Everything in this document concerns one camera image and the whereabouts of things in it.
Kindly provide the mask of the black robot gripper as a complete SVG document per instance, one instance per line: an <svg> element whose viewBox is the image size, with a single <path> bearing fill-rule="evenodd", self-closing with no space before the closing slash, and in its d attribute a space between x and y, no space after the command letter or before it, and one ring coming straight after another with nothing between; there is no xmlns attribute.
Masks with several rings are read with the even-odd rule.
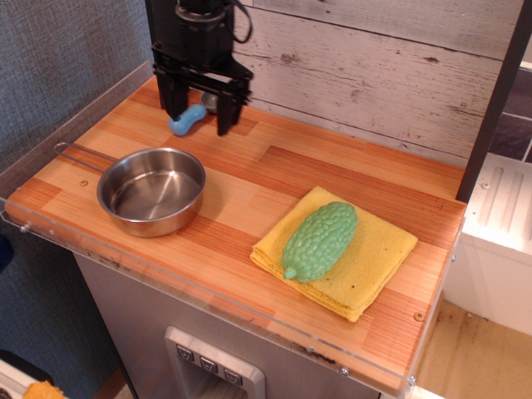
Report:
<svg viewBox="0 0 532 399"><path fill-rule="evenodd" d="M253 73L233 58L234 44L246 43L253 32L243 38L234 33L233 7L176 7L179 24L176 54L177 77L157 72L160 103L172 120L177 120L189 106L191 87L217 94L218 135L225 135L239 121L240 112L249 100L249 82Z"/></svg>

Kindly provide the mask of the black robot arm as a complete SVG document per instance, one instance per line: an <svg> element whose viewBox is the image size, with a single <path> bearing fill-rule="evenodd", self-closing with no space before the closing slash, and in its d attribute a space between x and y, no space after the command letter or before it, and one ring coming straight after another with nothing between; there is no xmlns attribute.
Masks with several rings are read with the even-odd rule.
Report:
<svg viewBox="0 0 532 399"><path fill-rule="evenodd" d="M171 119L185 112L190 89L217 97L218 134L239 121L250 96L254 74L233 57L234 9L246 17L239 1L147 1L145 3L161 107Z"/></svg>

